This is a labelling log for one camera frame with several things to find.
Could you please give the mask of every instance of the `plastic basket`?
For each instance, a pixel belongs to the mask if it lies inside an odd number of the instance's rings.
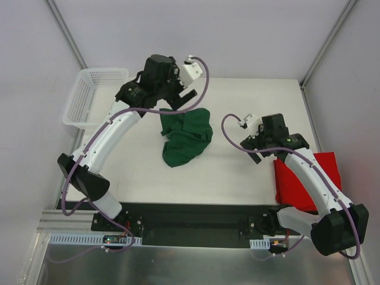
[[[78,73],[62,121],[80,129],[97,127],[128,80],[126,68],[89,68]]]

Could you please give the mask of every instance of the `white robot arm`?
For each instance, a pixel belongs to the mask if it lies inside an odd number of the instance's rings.
[[[263,157],[274,154],[281,159],[300,180],[318,210],[318,215],[313,215],[291,205],[279,205],[261,220],[259,229],[269,235],[279,228],[295,230],[309,237],[321,254],[329,255],[356,244],[345,212],[348,209],[360,243],[363,242],[369,217],[367,209],[362,204],[354,205],[339,191],[305,139],[300,134],[289,135],[282,114],[262,118],[249,114],[238,124],[249,131],[248,138],[240,145],[246,150],[258,150]],[[256,163],[261,161],[257,153],[248,154]]]
[[[109,218],[114,219],[122,207],[108,191],[109,181],[99,173],[120,139],[145,115],[145,112],[137,110],[123,110],[132,107],[151,109],[161,99],[167,101],[173,110],[177,110],[197,95],[195,90],[183,97],[179,93],[202,73],[192,56],[184,64],[177,65],[172,57],[152,55],[136,79],[121,87],[109,113],[94,134],[70,156],[61,154],[59,157],[58,164],[66,178],[79,161],[70,179],[71,184]]]

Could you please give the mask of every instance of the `green cloth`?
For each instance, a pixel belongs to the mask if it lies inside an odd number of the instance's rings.
[[[170,167],[184,165],[199,156],[211,142],[210,112],[199,108],[179,115],[160,115],[162,135],[169,139],[162,157]]]

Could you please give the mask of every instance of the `red cloth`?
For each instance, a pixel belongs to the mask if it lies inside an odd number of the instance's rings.
[[[334,153],[314,154],[319,165],[341,190],[340,175]],[[279,204],[290,204],[301,211],[316,211],[311,197],[302,186],[296,175],[279,159],[274,161],[275,187],[277,194],[275,199]]]

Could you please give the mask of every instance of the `purple cable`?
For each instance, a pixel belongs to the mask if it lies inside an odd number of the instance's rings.
[[[289,248],[286,252],[284,252],[283,254],[287,254],[288,252],[291,252],[292,250],[294,250],[294,248],[296,248],[300,243],[301,243],[301,241],[303,241],[303,239],[305,238],[305,236],[301,236],[301,238],[296,242],[296,244],[295,245],[293,245],[291,248]],[[266,261],[266,260],[269,260],[269,259],[271,259],[271,258],[274,258],[274,257],[277,257],[277,256],[279,256],[279,255],[281,255],[282,256],[282,254],[275,254],[275,255],[269,255],[269,256],[267,256],[267,257],[265,257],[265,258],[257,258],[255,255],[253,255],[252,253],[251,253],[251,256],[253,257],[253,258],[255,258],[257,261]]]
[[[360,240],[359,240],[359,235],[357,234],[355,223],[354,223],[354,221],[352,219],[352,216],[351,216],[351,214],[349,212],[349,209],[347,209],[346,205],[344,205],[344,203],[339,199],[338,194],[334,191],[334,189],[328,183],[328,181],[325,178],[325,176],[323,175],[323,173],[307,157],[303,156],[302,154],[298,153],[297,151],[291,150],[290,148],[272,147],[272,148],[266,148],[264,150],[246,150],[245,148],[240,147],[239,145],[235,144],[229,138],[229,136],[226,133],[226,130],[224,129],[224,122],[226,121],[226,119],[228,117],[234,117],[238,121],[241,121],[241,120],[235,114],[227,114],[226,116],[224,116],[223,120],[221,120],[221,131],[222,131],[224,137],[226,138],[226,140],[228,140],[229,143],[231,143],[231,145],[233,145],[234,147],[236,147],[238,150],[244,151],[246,153],[264,153],[264,152],[267,152],[267,151],[287,151],[288,153],[292,153],[292,154],[295,154],[296,156],[300,157],[302,160],[304,160],[305,162],[307,162],[307,164],[310,165],[310,167],[313,168],[313,170],[319,175],[319,177],[322,179],[323,183],[326,185],[326,187],[328,188],[328,190],[331,192],[331,194],[333,195],[333,197],[338,201],[338,203],[342,207],[343,211],[347,215],[347,218],[349,219],[349,222],[350,222],[350,225],[351,225],[351,228],[352,228],[352,232],[354,234],[355,244],[356,244],[356,253],[355,253],[355,255],[349,256],[349,255],[347,255],[347,254],[345,254],[344,252],[341,252],[341,251],[339,253],[342,254],[342,256],[344,256],[344,257],[346,257],[348,259],[357,259],[360,256]]]
[[[112,124],[113,120],[115,120],[115,118],[117,118],[118,116],[120,116],[121,114],[124,114],[126,112],[133,112],[133,111],[137,111],[137,112],[146,112],[146,113],[155,113],[155,114],[162,114],[162,115],[178,115],[178,114],[183,114],[183,113],[186,113],[187,111],[189,110],[192,110],[193,108],[195,108],[201,101],[202,99],[204,98],[204,96],[206,95],[206,92],[207,92],[207,89],[208,89],[208,83],[210,82],[210,72],[208,70],[208,66],[207,64],[203,61],[203,59],[197,57],[197,56],[193,56],[191,57],[191,59],[193,60],[196,60],[196,61],[199,61],[202,65],[203,65],[203,68],[205,69],[205,73],[206,73],[206,83],[205,83],[205,86],[204,86],[204,89],[202,91],[202,94],[200,95],[199,99],[193,104],[191,105],[190,107],[187,107],[183,110],[178,110],[178,111],[159,111],[159,110],[151,110],[151,109],[145,109],[145,108],[137,108],[137,107],[133,107],[133,108],[128,108],[128,109],[124,109],[124,110],[121,110],[117,113],[115,113],[110,119],[109,119],[109,123],[106,122],[104,123],[100,128],[99,130],[93,135],[93,137],[91,138],[91,140],[88,142],[88,144],[86,145],[86,147],[84,148],[83,150],[83,153],[85,154],[86,152],[88,152],[88,150],[90,149],[90,147],[93,145],[93,143],[95,142],[95,140],[98,138],[98,136],[104,131],[105,128],[107,128],[107,126],[109,124]],[[75,206],[74,208],[68,213],[67,210],[66,210],[66,196],[67,196],[67,191],[68,191],[68,188],[69,188],[69,183],[71,181],[71,178],[75,172],[75,170],[77,169],[78,165],[80,165],[82,159],[83,159],[84,156],[79,156],[78,160],[74,163],[73,167],[71,168],[71,170],[69,171],[67,177],[66,177],[66,181],[64,183],[64,188],[62,190],[62,198],[61,198],[61,208],[62,208],[62,213],[69,217],[71,216],[72,214],[74,214],[74,212],[78,209],[78,207],[86,200],[88,200],[88,203],[96,210],[99,211],[99,213],[105,218],[107,219],[109,222],[111,222],[112,224],[114,224],[115,226],[118,226],[120,227],[122,230],[126,231],[131,237],[132,237],[132,241],[131,241],[131,244],[128,245],[128,246],[124,246],[122,249],[109,249],[109,251],[111,252],[121,252],[121,251],[125,251],[127,250],[128,248],[130,248],[134,242],[135,242],[135,238],[133,236],[133,234],[131,233],[130,230],[128,230],[126,227],[122,226],[121,224],[113,221],[111,218],[107,217],[107,215],[103,212],[101,212],[88,198],[83,198],[81,201],[79,201]],[[100,248],[99,246],[94,246],[92,248],[89,248],[87,250],[85,250],[84,252],[76,255],[76,256],[73,256],[71,258],[68,258],[66,260],[63,260],[63,261],[54,261],[50,258],[50,255],[49,255],[49,252],[47,253],[47,258],[50,262],[53,262],[53,263],[57,263],[57,264],[60,264],[60,263],[65,263],[65,262],[69,262],[69,261],[72,261],[78,257],[81,257],[82,255],[92,251],[93,249],[96,249],[96,248]]]

